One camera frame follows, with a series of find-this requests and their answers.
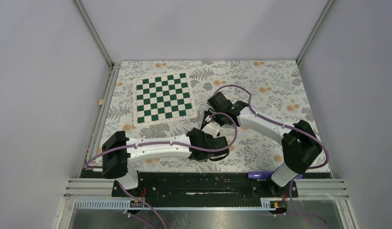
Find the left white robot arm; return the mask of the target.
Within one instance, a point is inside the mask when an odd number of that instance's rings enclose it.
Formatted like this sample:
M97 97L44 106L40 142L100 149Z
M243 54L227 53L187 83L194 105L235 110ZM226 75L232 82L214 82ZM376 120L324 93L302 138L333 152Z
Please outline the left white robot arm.
M218 161L229 154L226 137L197 128L186 134L151 139L128 138L125 131L117 131L102 145L103 152L111 149L114 151L102 156L102 178L118 180L130 196L138 195L142 189L133 163L168 157Z

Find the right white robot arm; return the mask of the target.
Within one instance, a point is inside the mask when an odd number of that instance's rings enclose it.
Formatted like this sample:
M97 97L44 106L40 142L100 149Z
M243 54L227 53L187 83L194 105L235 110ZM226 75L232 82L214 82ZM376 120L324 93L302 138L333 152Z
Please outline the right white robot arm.
M275 197L286 191L290 180L305 173L323 150L310 124L304 120L283 124L253 111L250 103L232 103L221 92L210 97L207 104L218 113L214 120L221 126L236 123L238 127L254 130L281 145L283 162L270 175L267 184L269 194Z

